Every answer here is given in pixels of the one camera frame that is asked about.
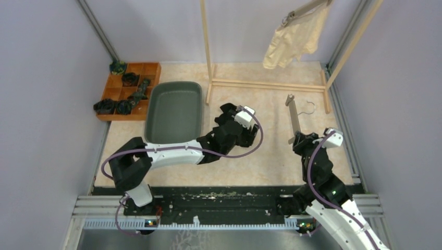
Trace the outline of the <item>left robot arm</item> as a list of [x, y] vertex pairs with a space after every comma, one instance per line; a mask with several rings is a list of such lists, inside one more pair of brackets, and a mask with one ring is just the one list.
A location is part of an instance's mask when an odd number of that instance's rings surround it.
[[143, 179], [150, 169], [182, 164], [211, 164], [222, 157], [234, 159], [229, 152], [236, 146], [250, 147], [260, 124], [248, 128], [227, 121], [197, 139], [173, 144], [148, 144], [134, 137], [113, 153], [101, 165], [104, 176], [113, 180], [115, 188], [133, 200], [137, 211], [148, 216], [155, 212], [156, 201]]

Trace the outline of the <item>beige cotton underwear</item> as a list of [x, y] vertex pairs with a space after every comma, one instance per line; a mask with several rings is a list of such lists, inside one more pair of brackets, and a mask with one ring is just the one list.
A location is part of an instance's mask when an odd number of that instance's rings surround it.
[[263, 67], [284, 68], [294, 59], [300, 61], [303, 55], [315, 53], [330, 7], [322, 5], [286, 27], [278, 27], [265, 53]]

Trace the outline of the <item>beige clip hanger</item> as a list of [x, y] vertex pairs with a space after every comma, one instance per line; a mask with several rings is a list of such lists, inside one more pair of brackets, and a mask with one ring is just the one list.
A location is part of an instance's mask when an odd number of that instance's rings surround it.
[[333, 2], [333, 0], [313, 0], [309, 1], [308, 3], [302, 5], [301, 7], [298, 7], [295, 10], [292, 10], [289, 12], [282, 20], [281, 27], [286, 27], [289, 25], [292, 21], [301, 18], [302, 16], [305, 16], [306, 14], [310, 13], [314, 9], [321, 7], [322, 5], [330, 5]]

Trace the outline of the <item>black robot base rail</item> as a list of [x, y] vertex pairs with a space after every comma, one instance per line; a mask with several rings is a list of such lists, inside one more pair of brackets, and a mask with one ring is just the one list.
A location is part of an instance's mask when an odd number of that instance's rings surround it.
[[299, 186], [153, 186], [153, 201], [137, 207], [128, 200], [125, 216], [151, 216], [160, 224], [266, 226], [285, 219], [310, 219], [294, 200]]

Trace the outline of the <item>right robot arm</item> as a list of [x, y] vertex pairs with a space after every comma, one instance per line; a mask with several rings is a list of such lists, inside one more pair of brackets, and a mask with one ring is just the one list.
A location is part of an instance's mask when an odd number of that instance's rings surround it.
[[340, 147], [343, 135], [327, 128], [323, 136], [295, 133], [292, 150], [301, 157], [305, 185], [293, 194], [293, 207], [310, 215], [342, 249], [388, 249], [364, 219], [346, 185], [333, 173], [329, 148]]

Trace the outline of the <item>black garment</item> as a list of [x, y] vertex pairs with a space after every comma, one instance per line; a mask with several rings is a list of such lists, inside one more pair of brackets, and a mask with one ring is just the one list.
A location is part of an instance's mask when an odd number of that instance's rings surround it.
[[226, 103], [220, 106], [222, 114], [214, 119], [218, 124], [213, 130], [242, 130], [243, 126], [235, 121], [235, 115], [239, 112], [238, 106]]

